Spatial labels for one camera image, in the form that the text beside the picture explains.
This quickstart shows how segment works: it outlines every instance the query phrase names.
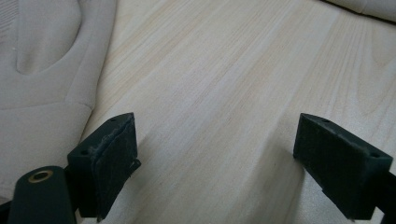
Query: light wood grain surface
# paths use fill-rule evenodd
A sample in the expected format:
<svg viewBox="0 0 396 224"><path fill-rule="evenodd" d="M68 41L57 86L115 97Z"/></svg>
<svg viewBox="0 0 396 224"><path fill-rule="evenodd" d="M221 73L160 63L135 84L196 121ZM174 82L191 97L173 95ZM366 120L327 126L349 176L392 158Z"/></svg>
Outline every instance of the light wood grain surface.
<svg viewBox="0 0 396 224"><path fill-rule="evenodd" d="M291 156L298 118L396 156L396 26L317 0L120 0L84 137L131 111L143 165L103 223L349 223Z"/></svg>

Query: beige fabric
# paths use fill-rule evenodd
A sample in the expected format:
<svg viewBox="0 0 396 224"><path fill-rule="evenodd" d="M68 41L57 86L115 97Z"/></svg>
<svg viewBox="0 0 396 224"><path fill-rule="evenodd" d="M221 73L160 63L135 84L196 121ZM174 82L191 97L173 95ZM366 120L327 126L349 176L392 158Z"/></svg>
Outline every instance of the beige fabric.
<svg viewBox="0 0 396 224"><path fill-rule="evenodd" d="M3 200L12 197L21 175L66 165L94 107L115 5L115 0L20 0L17 16L0 16L0 27L7 28L0 33Z"/></svg>
<svg viewBox="0 0 396 224"><path fill-rule="evenodd" d="M396 0L327 0L361 14L396 21Z"/></svg>

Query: wooden table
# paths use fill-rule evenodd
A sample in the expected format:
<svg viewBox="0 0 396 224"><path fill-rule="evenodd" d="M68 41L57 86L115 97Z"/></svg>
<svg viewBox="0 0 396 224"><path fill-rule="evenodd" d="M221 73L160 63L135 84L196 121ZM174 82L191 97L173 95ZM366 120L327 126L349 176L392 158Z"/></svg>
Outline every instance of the wooden table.
<svg viewBox="0 0 396 224"><path fill-rule="evenodd" d="M291 156L298 118L395 157L396 26L317 0L120 0L97 94L84 137L133 111L143 163L103 223L349 223Z"/></svg>

